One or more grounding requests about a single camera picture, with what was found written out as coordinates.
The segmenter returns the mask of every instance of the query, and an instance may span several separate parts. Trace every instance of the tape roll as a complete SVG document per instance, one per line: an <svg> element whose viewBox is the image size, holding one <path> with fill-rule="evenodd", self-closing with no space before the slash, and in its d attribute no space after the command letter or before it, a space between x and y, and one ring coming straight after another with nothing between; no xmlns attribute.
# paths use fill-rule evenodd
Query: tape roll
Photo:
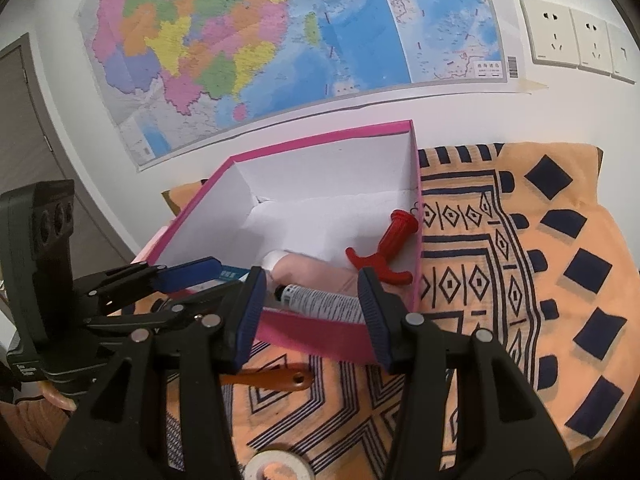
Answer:
<svg viewBox="0 0 640 480"><path fill-rule="evenodd" d="M244 468L244 480L264 480L264 469L271 464L287 466L295 477L291 480L314 480L316 476L309 464L289 451L270 449L257 453Z"/></svg>

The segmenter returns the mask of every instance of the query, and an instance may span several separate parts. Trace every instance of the door frame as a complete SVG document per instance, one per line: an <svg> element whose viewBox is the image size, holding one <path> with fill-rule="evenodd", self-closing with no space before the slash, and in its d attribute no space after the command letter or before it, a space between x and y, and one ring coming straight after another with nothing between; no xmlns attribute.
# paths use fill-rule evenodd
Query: door frame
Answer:
<svg viewBox="0 0 640 480"><path fill-rule="evenodd" d="M97 204L94 202L94 199L84 187L82 180L76 173L73 164L66 155L66 151L62 146L62 142L60 142L60 138L58 137L58 133L55 129L55 126L53 125L53 122L51 121L49 111L47 110L47 105L44 102L44 98L40 90L40 84L38 82L35 65L33 63L33 55L31 53L29 33L22 35L20 38L18 38L18 40L0 50L0 59L12 53L14 50L18 50L20 52L24 78L27 83L29 96L31 97L33 110L36 113L36 118L38 120L38 123L40 124L40 129L44 134L44 142L46 142L49 146L51 154L53 155L58 167L62 171L63 176L65 178L72 179L75 182L76 198L87 211L89 217L98 228L98 231L100 231L101 234L104 235L105 239L108 241L111 247L113 247L113 249L126 262L130 262L134 257L134 253L131 251L128 245L124 243L120 235L102 214L100 208L98 208Z"/></svg>

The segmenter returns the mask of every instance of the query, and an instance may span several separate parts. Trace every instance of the power socket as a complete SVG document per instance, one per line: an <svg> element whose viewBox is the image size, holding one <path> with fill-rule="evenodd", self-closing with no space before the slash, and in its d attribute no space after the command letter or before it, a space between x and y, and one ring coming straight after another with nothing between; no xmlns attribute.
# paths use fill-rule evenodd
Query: power socket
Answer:
<svg viewBox="0 0 640 480"><path fill-rule="evenodd" d="M581 10L571 9L575 37L578 39L580 68L611 74L613 62L609 46L607 22Z"/></svg>
<svg viewBox="0 0 640 480"><path fill-rule="evenodd" d="M569 8L541 0L520 0L534 63L578 66L578 45Z"/></svg>
<svg viewBox="0 0 640 480"><path fill-rule="evenodd" d="M635 83L640 75L640 52L634 38L626 30L607 23L609 46L613 60L611 75L629 83Z"/></svg>

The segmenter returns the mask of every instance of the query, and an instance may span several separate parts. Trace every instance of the map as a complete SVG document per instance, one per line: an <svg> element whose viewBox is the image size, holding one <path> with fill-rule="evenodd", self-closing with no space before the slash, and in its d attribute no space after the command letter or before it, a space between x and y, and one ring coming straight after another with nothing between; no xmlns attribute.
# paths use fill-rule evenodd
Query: map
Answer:
<svg viewBox="0 0 640 480"><path fill-rule="evenodd" d="M507 81L491 0L86 0L79 23L141 167L344 96Z"/></svg>

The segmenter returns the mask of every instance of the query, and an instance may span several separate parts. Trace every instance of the light switch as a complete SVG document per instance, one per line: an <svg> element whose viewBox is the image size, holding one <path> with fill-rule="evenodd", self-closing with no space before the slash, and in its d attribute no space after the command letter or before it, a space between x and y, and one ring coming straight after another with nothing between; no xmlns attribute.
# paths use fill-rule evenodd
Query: light switch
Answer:
<svg viewBox="0 0 640 480"><path fill-rule="evenodd" d="M612 76L635 83L640 72L640 52L634 38L626 30L611 23L607 23L607 30L613 60Z"/></svg>

